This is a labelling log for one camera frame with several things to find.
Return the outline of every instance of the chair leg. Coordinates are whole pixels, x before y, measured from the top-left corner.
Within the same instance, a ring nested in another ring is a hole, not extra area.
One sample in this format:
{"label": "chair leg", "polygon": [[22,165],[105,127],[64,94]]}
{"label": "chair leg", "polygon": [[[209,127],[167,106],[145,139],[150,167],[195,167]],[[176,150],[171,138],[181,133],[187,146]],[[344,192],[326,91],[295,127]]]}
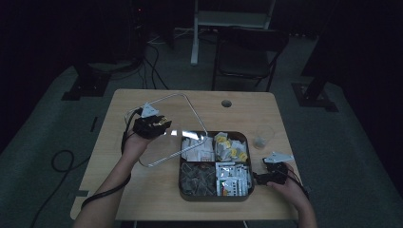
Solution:
{"label": "chair leg", "polygon": [[277,63],[274,63],[272,69],[270,70],[269,82],[267,83],[266,92],[269,91],[270,85],[272,84],[273,76],[275,75],[275,71],[276,71],[276,65],[277,65]]}
{"label": "chair leg", "polygon": [[216,89],[216,68],[214,67],[214,71],[213,71],[213,82],[211,83],[211,91],[214,91]]}

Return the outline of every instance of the clear plastic lid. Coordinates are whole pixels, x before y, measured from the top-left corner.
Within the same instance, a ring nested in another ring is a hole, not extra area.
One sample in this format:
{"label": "clear plastic lid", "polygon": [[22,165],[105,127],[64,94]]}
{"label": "clear plastic lid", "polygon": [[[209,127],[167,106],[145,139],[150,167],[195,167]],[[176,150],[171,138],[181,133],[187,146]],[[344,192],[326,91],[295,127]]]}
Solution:
{"label": "clear plastic lid", "polygon": [[[184,94],[171,94],[129,110],[125,115],[126,124],[128,124],[133,112],[139,108],[147,111],[151,109],[150,113],[158,116],[163,115],[166,119],[172,121],[165,134],[150,143],[147,151],[140,157],[139,163],[145,167],[152,167],[175,158],[181,153],[202,145],[207,140],[207,130],[193,105]],[[183,137],[198,140],[198,143],[181,149]]]}

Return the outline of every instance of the hand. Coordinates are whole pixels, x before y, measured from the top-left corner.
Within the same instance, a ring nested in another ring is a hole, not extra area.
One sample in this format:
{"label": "hand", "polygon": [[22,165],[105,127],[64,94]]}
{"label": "hand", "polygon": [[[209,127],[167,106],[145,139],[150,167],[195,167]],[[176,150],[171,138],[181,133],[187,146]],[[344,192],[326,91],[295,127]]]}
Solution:
{"label": "hand", "polygon": [[[287,168],[290,170],[288,171],[288,175],[293,177],[294,171],[293,167],[285,163]],[[302,192],[302,189],[291,179],[287,179],[284,184],[278,184],[274,182],[267,182],[267,186],[274,188],[276,191],[280,192],[286,200],[292,203],[297,210],[303,210],[307,206],[310,206],[311,203],[306,198],[305,194]]]}
{"label": "hand", "polygon": [[148,140],[139,136],[138,134],[135,134],[133,130],[129,130],[127,132],[125,150],[122,157],[127,157],[136,162],[152,141],[153,140]]}

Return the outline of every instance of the gray carpet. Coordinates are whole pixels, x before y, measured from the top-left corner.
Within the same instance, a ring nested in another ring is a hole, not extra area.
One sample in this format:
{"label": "gray carpet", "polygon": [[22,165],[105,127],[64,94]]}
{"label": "gray carpet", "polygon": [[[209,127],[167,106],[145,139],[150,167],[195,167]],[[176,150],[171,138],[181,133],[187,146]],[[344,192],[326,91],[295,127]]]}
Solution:
{"label": "gray carpet", "polygon": [[[202,38],[214,40],[209,35]],[[191,44],[191,39],[182,38],[176,40],[175,49],[164,44],[154,45],[160,54],[156,69],[170,89],[210,90],[215,46],[201,41],[199,64],[191,66]],[[317,212],[318,225],[403,227],[402,198],[394,189],[342,90],[331,84],[325,87],[339,112],[300,107],[297,103],[291,83],[309,83],[312,80],[300,77],[300,73],[314,46],[315,41],[291,38],[278,60],[271,92],[277,98],[301,178],[312,189],[311,201]],[[155,57],[155,50],[148,48],[147,59],[153,63]],[[94,66],[102,70],[116,67]],[[163,89],[156,75],[154,77],[157,88]],[[139,72],[114,74],[102,98],[61,101],[75,79],[76,72],[69,68],[53,82],[1,155],[0,227],[31,225],[40,206],[65,175],[51,167],[55,153],[71,150],[74,164],[91,154],[116,89],[153,88],[151,69],[142,66]],[[257,88],[253,84],[220,78],[217,90],[263,91],[265,88],[264,81]],[[69,161],[70,157],[64,154],[55,163],[60,169],[65,169]],[[86,164],[67,175],[40,213],[35,227],[71,226],[69,211],[85,169]],[[248,221],[247,224],[249,228],[296,227],[289,220]]]}

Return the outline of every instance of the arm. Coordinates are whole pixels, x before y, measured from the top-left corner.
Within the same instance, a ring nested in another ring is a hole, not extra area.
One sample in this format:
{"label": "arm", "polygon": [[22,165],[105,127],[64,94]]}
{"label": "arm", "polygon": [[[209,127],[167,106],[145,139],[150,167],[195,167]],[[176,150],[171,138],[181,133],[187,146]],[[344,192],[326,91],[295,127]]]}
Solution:
{"label": "arm", "polygon": [[[293,171],[293,167],[291,167],[289,164],[287,164],[287,167]],[[283,185],[274,182],[268,182],[267,185],[280,192],[290,203],[296,207],[299,216],[299,228],[317,228],[317,219],[315,216],[314,207],[295,182],[287,179]]]}
{"label": "arm", "polygon": [[[123,155],[95,194],[123,183],[150,142],[151,140],[143,139],[136,134],[131,135],[125,143]],[[112,227],[123,192],[124,188],[112,195],[90,202],[80,212],[73,227]]]}

